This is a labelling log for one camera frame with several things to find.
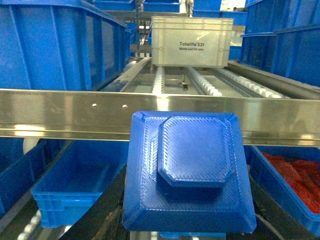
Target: metal support bar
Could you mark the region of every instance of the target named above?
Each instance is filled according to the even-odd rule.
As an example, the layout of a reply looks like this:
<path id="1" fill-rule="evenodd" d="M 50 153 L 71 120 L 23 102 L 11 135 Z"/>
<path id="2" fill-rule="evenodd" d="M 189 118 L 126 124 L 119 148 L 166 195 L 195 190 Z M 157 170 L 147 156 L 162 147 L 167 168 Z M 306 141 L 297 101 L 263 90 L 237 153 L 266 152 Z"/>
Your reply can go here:
<path id="1" fill-rule="evenodd" d="M 310 85 L 303 84 L 290 78 L 261 71 L 233 61 L 228 62 L 228 67 L 226 69 L 251 79 L 258 84 L 274 89 L 293 99 L 320 100 L 320 93 L 312 89 Z"/>
<path id="2" fill-rule="evenodd" d="M 319 100 L 0 89 L 0 103 L 3 137 L 128 141 L 133 113 L 161 110 L 234 113 L 247 145 L 320 147 Z"/>
<path id="3" fill-rule="evenodd" d="M 155 72 L 155 79 L 152 87 L 152 94 L 162 94 L 163 86 L 165 84 L 165 69 L 158 66 Z"/>

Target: crate rim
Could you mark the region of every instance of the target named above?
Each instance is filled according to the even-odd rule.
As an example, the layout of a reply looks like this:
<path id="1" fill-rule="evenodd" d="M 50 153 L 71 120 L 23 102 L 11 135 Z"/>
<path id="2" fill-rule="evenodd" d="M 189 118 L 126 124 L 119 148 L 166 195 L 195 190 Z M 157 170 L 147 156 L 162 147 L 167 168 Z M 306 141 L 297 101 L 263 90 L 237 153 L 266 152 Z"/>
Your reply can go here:
<path id="1" fill-rule="evenodd" d="M 306 25 L 306 26 L 283 28 L 283 29 L 275 30 L 273 33 L 286 34 L 286 33 L 301 32 L 301 31 L 312 31 L 317 29 L 320 29 L 320 23 Z"/>
<path id="2" fill-rule="evenodd" d="M 277 36 L 274 32 L 259 32 L 259 33 L 247 33 L 243 34 L 240 37 L 242 38 L 249 38 L 249 37 L 269 37 L 269 36 Z"/>
<path id="3" fill-rule="evenodd" d="M 149 2 L 150 0 L 144 0 L 143 4 L 148 4 L 148 5 L 180 5 L 181 0 L 177 0 L 178 2 Z"/>
<path id="4" fill-rule="evenodd" d="M 100 17 L 112 21 L 126 28 L 127 25 L 112 16 L 111 14 L 104 12 L 103 10 L 93 6 L 92 4 L 84 1 L 84 0 L 0 0 L 1 5 L 20 5 L 20 6 L 57 6 L 57 7 L 71 7 L 78 8 L 89 11 L 95 15 L 99 15 Z"/>

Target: roller conveyor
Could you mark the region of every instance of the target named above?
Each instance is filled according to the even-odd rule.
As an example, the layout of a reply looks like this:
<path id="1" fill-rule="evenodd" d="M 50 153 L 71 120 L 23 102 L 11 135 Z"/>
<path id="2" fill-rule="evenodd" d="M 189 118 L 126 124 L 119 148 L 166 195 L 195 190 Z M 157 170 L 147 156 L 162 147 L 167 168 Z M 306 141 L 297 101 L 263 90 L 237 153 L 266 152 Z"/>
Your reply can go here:
<path id="1" fill-rule="evenodd" d="M 254 86 L 252 86 L 253 79 L 248 79 L 248 84 L 241 84 L 239 81 L 234 80 L 237 75 L 240 74 L 238 71 L 237 74 L 232 72 L 228 74 L 223 74 L 224 70 L 217 69 L 208 69 L 208 68 L 192 68 L 192 73 L 185 74 L 186 70 L 183 68 L 172 68 L 172 67 L 162 67 L 160 69 L 154 66 L 151 66 L 150 59 L 139 59 L 136 63 L 131 63 L 131 66 L 124 72 L 118 79 L 116 79 L 112 84 L 104 88 L 103 92 L 55 92 L 55 91 L 23 91 L 23 90 L 0 90 L 0 98 L 7 100 L 11 105 L 18 104 L 17 101 L 28 101 L 41 98 L 44 100 L 44 104 L 49 104 L 52 107 L 52 111 L 49 114 L 52 114 L 53 119 L 55 120 L 55 126 L 50 125 L 50 119 L 44 118 L 38 122 L 38 129 L 28 128 L 29 124 L 20 126 L 20 128 L 15 128 L 10 125 L 11 123 L 17 123 L 19 121 L 19 113 L 13 114 L 15 119 L 10 119 L 9 115 L 1 116 L 1 129 L 0 133 L 3 136 L 15 136 L 15 137 L 43 137 L 43 138 L 66 138 L 66 139 L 111 139 L 111 140 L 127 140 L 129 136 L 129 127 L 128 123 L 129 116 L 137 110 L 161 110 L 161 111 L 194 111 L 199 112 L 205 111 L 217 111 L 217 112 L 235 112 L 241 120 L 247 119 L 248 113 L 244 116 L 244 110 L 248 110 L 249 106 L 258 106 L 256 111 L 262 111 L 267 113 L 268 110 L 278 109 L 279 112 L 288 111 L 289 106 L 299 105 L 300 108 L 289 109 L 290 113 L 295 118 L 302 118 L 307 112 L 310 114 L 310 111 L 320 110 L 319 101 L 310 101 L 310 100 L 293 100 L 287 98 L 284 94 L 284 91 L 279 91 L 279 88 L 271 89 L 272 86 L 263 86 L 261 82 L 256 83 L 259 85 L 260 89 L 265 89 L 264 95 L 262 93 L 257 93 Z M 188 89 L 183 89 L 183 83 L 188 85 Z M 312 93 L 313 98 L 317 98 L 315 90 L 310 90 L 306 86 L 306 92 Z M 13 94 L 16 98 L 9 98 L 7 94 Z M 81 97 L 86 94 L 86 99 L 81 101 Z M 283 99 L 265 99 L 272 95 L 278 95 Z M 62 98 L 61 102 L 56 101 L 53 103 L 50 97 L 53 98 Z M 294 94 L 288 94 L 291 98 L 294 97 Z M 60 114 L 55 113 L 53 110 L 61 109 L 59 107 L 62 103 L 69 103 L 67 99 L 73 99 L 73 112 L 69 113 L 69 118 L 74 118 L 73 121 L 70 121 L 68 124 L 67 112 Z M 102 103 L 106 103 L 104 108 L 100 108 Z M 88 107 L 88 113 L 92 114 L 90 118 L 85 119 L 85 124 L 82 125 L 81 121 L 77 120 L 77 108 L 82 108 L 84 106 Z M 31 111 L 33 114 L 38 112 L 40 114 L 45 114 L 44 109 L 41 108 L 33 109 Z M 114 116 L 118 121 L 108 122 L 108 124 L 103 125 L 103 121 L 99 118 L 95 119 L 95 112 L 98 111 L 99 114 L 109 114 Z M 119 119 L 117 112 L 125 116 L 125 119 Z M 35 125 L 33 122 L 35 119 L 32 118 L 31 114 L 28 114 L 26 109 L 23 112 L 26 116 L 29 116 L 25 119 L 29 121 L 30 125 Z M 276 112 L 270 112 L 271 115 L 277 116 Z M 300 146 L 319 146 L 319 127 L 317 126 L 317 115 L 311 115 L 311 118 L 305 123 L 307 125 L 308 132 L 298 132 L 298 127 L 293 127 L 292 132 L 283 132 L 284 137 L 281 137 L 281 132 L 277 131 L 277 128 L 283 129 L 278 123 L 260 123 L 261 128 L 250 129 L 250 125 L 245 125 L 242 130 L 243 140 L 245 144 L 276 144 L 276 145 L 300 145 Z M 42 129 L 42 124 L 48 124 L 44 129 Z M 59 123 L 63 123 L 68 126 L 68 128 L 59 128 Z M 283 119 L 283 123 L 288 124 L 288 119 Z M 270 138 L 261 137 L 261 134 L 266 133 L 266 136 Z M 47 239 L 53 239 L 59 237 L 64 232 L 64 228 L 56 229 L 51 232 L 47 231 L 47 234 L 43 230 L 39 231 L 37 234 L 38 238 L 32 239 L 45 239 L 43 236 L 47 236 Z M 131 239 L 137 240 L 160 240 L 161 238 L 158 234 L 155 235 L 152 233 L 134 233 L 135 235 L 131 236 Z M 199 237 L 200 240 L 207 240 L 214 238 L 204 238 Z M 235 239 L 231 236 L 228 236 L 227 239 Z"/>

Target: white roller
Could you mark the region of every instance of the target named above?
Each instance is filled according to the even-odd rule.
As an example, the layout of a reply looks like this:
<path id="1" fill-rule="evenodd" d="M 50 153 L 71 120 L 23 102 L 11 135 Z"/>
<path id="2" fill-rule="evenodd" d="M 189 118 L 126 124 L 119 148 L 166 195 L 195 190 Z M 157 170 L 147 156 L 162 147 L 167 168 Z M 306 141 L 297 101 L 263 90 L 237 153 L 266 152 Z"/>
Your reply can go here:
<path id="1" fill-rule="evenodd" d="M 250 79 L 247 79 L 243 76 L 239 76 L 234 74 L 231 71 L 225 70 L 225 69 L 217 69 L 217 72 L 219 72 L 220 74 L 230 78 L 231 80 L 241 84 L 242 86 L 250 89 L 251 91 L 255 92 L 256 94 L 259 94 L 260 96 L 264 97 L 264 98 L 285 98 L 284 95 L 268 88 L 265 86 L 262 86 L 254 81 L 251 81 Z"/>
<path id="2" fill-rule="evenodd" d="M 186 74 L 190 79 L 194 79 L 197 84 L 205 91 L 207 95 L 210 96 L 222 96 L 222 93 L 219 92 L 207 79 L 205 79 L 201 74 L 199 74 L 193 67 L 185 67 Z"/>

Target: translucent storage bin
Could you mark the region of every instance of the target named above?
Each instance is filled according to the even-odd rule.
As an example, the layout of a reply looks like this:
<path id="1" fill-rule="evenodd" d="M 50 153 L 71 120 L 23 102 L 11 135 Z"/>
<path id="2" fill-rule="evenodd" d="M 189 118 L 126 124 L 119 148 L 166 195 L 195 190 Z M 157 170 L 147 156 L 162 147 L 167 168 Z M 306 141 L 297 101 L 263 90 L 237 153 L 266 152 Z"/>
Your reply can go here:
<path id="1" fill-rule="evenodd" d="M 72 142 L 31 193 L 44 228 L 73 225 L 127 163 L 128 142 Z"/>
<path id="2" fill-rule="evenodd" d="M 230 18 L 152 17 L 152 64 L 223 68 L 228 64 Z"/>
<path id="3" fill-rule="evenodd" d="M 126 66 L 125 23 L 84 0 L 1 0 L 0 29 L 0 88 L 96 90 Z"/>
<path id="4" fill-rule="evenodd" d="M 62 141 L 46 139 L 23 153 L 23 138 L 0 137 L 0 218 L 46 170 Z"/>

